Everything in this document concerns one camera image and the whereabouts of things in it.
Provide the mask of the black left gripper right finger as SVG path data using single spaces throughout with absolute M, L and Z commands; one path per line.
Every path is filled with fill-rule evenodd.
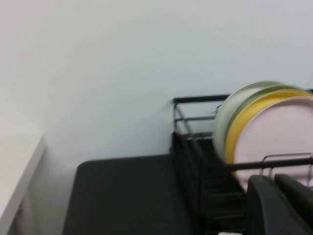
M 313 191 L 286 174 L 276 174 L 278 187 L 274 203 L 275 235 L 311 235 L 313 233 Z

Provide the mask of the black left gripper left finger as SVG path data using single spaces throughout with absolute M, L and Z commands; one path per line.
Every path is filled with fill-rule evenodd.
M 302 219 L 278 186 L 266 176 L 249 178 L 246 191 L 247 235 L 301 235 Z

